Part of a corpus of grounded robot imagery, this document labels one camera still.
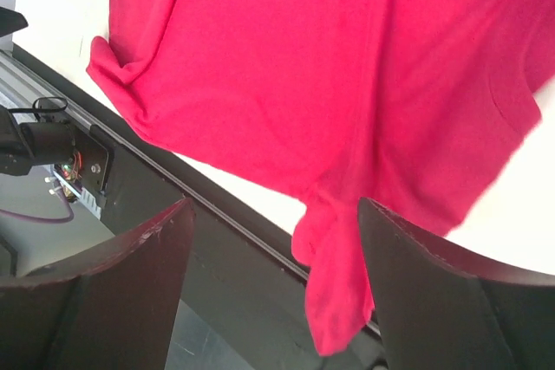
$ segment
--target red t-shirt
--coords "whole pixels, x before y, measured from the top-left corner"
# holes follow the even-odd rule
[[[147,142],[299,198],[318,352],[373,307],[377,199],[445,234],[539,120],[555,0],[110,0],[88,72]]]

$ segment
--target floor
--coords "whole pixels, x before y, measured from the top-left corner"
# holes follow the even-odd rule
[[[185,303],[180,302],[166,370],[251,370]]]

